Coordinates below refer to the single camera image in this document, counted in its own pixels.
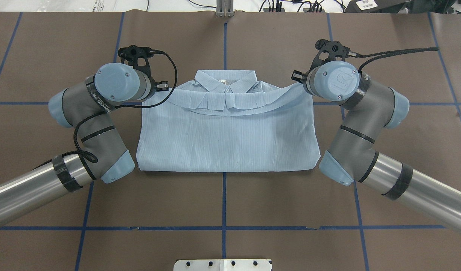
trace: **metal stand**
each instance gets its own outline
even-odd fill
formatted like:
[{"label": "metal stand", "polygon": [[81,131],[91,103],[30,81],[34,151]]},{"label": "metal stand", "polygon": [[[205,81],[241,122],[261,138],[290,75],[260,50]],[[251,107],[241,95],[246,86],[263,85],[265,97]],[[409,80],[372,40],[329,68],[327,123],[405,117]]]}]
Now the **metal stand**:
[{"label": "metal stand", "polygon": [[217,17],[234,17],[234,0],[217,0]]}]

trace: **light blue joint cap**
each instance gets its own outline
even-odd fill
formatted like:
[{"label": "light blue joint cap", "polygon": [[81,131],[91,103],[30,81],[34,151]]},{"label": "light blue joint cap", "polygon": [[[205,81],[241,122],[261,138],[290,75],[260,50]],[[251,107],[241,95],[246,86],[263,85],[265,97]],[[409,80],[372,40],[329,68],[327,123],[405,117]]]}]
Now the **light blue joint cap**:
[{"label": "light blue joint cap", "polygon": [[135,168],[134,160],[130,156],[130,152],[127,150],[118,160],[111,166],[111,168],[105,172],[102,176],[102,180],[105,184],[114,182],[130,172]]},{"label": "light blue joint cap", "polygon": [[69,128],[72,125],[68,123],[68,120],[63,114],[63,94],[67,89],[61,91],[60,93],[53,96],[48,102],[48,110],[50,110],[50,115],[58,122],[59,125]]},{"label": "light blue joint cap", "polygon": [[357,69],[344,61],[325,63],[316,72],[314,87],[319,96],[338,102],[352,96],[359,86]]},{"label": "light blue joint cap", "polygon": [[319,164],[320,171],[327,177],[336,182],[348,186],[352,184],[354,179],[342,168],[342,166],[334,159],[334,157],[326,151]]},{"label": "light blue joint cap", "polygon": [[139,86],[137,72],[122,63],[105,64],[95,74],[96,90],[110,101],[130,100],[137,93]]},{"label": "light blue joint cap", "polygon": [[404,95],[395,91],[394,93],[394,112],[385,128],[393,129],[399,125],[408,115],[409,112],[409,100]]}]

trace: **printed label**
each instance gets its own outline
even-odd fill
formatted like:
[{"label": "printed label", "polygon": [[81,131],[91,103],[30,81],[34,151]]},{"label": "printed label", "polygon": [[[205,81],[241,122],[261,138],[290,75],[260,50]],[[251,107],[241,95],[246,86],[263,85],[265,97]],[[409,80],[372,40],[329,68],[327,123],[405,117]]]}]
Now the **printed label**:
[{"label": "printed label", "polygon": [[374,0],[356,1],[356,5],[358,5],[361,10],[368,10],[378,6]]}]

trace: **black tape band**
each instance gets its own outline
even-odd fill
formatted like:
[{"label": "black tape band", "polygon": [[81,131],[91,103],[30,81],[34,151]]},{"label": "black tape band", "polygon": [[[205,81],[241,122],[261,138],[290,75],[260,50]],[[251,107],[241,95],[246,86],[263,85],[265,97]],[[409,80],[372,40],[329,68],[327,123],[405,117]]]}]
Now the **black tape band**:
[{"label": "black tape band", "polygon": [[358,131],[356,131],[356,130],[354,130],[354,129],[351,129],[351,128],[349,128],[349,127],[346,127],[346,126],[344,126],[344,125],[341,125],[341,126],[339,127],[339,129],[342,129],[342,130],[344,130],[344,131],[348,131],[348,132],[350,132],[351,134],[355,134],[355,135],[357,135],[358,137],[361,137],[362,139],[366,139],[367,141],[371,142],[372,144],[374,144],[374,143],[376,142],[374,139],[368,137],[367,135],[365,135],[365,134],[363,134],[363,133],[360,133],[360,132],[358,132]]},{"label": "black tape band", "polygon": [[91,98],[93,101],[98,104],[103,110],[105,110],[107,113],[110,113],[111,111],[115,110],[115,107],[113,107],[107,99],[105,99],[101,94],[96,90],[95,84],[91,83],[86,86],[86,89],[88,90],[88,93],[90,94]]},{"label": "black tape band", "polygon": [[352,96],[349,97],[349,99],[347,99],[347,101],[344,104],[342,104],[342,107],[347,110],[354,109],[354,107],[358,105],[362,98],[364,98],[370,86],[371,78],[369,75],[363,72],[361,74],[361,82],[359,82],[358,89],[356,90],[356,92],[354,92],[354,94],[352,94]]},{"label": "black tape band", "polygon": [[413,168],[405,163],[402,163],[403,167],[401,168],[401,174],[397,178],[397,182],[387,193],[382,194],[388,199],[394,201],[399,199],[399,197],[408,189],[409,183],[412,179],[412,174],[414,172]]},{"label": "black tape band", "polygon": [[55,170],[55,173],[58,176],[58,179],[60,179],[60,182],[69,192],[75,192],[76,190],[82,188],[77,183],[77,180],[75,180],[75,178],[73,178],[70,175],[67,165],[65,164],[65,161],[63,160],[63,156],[61,155],[55,156],[55,158],[53,158],[52,160],[52,163],[53,163],[53,169]]},{"label": "black tape band", "polygon": [[369,176],[369,173],[371,173],[371,170],[373,170],[374,165],[376,165],[376,161],[378,161],[378,156],[379,156],[379,152],[376,152],[374,154],[374,158],[373,158],[373,161],[371,162],[371,165],[369,165],[368,170],[366,171],[366,173],[364,173],[364,176],[361,178],[361,180],[358,180],[358,182],[362,183]]},{"label": "black tape band", "polygon": [[81,163],[83,164],[83,167],[85,168],[85,170],[86,170],[86,172],[88,173],[88,175],[90,176],[90,178],[91,178],[92,180],[96,180],[96,177],[95,177],[95,175],[93,175],[93,172],[91,172],[91,169],[90,169],[90,167],[88,166],[88,164],[86,163],[85,158],[84,158],[81,154],[79,154],[78,157],[80,158],[80,161],[81,161]]},{"label": "black tape band", "polygon": [[113,129],[115,129],[115,126],[112,125],[112,126],[109,126],[107,128],[103,128],[103,129],[101,129],[99,131],[93,132],[93,133],[87,135],[86,137],[83,137],[81,139],[81,142],[83,143],[83,142],[87,141],[88,139],[91,139],[92,137],[96,137],[99,134],[103,134],[104,132],[110,131],[110,130],[113,130]]}]

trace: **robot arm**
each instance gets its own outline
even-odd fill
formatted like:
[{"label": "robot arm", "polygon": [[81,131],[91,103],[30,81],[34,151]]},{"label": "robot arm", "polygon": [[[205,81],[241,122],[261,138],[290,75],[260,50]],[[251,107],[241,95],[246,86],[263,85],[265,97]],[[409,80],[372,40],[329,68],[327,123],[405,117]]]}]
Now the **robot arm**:
[{"label": "robot arm", "polygon": [[[319,164],[321,172],[343,185],[363,183],[461,233],[460,191],[373,150],[383,128],[394,128],[406,118],[408,99],[344,62],[357,54],[338,41],[320,40],[316,48],[320,52],[309,71],[294,71],[292,79],[309,94],[349,110]],[[329,53],[326,60],[319,59],[323,52]]]},{"label": "robot arm", "polygon": [[[64,127],[74,127],[83,148],[75,134],[77,151],[56,156],[1,184],[0,227],[93,180],[111,183],[132,172],[134,161],[107,113],[127,101],[146,100],[155,91],[168,90],[168,82],[155,82],[151,77],[148,57],[156,54],[168,57],[148,47],[121,48],[122,63],[103,65],[84,82],[51,98],[51,116]],[[139,66],[138,58],[144,58],[146,64]],[[123,64],[124,59],[133,67]]]}]

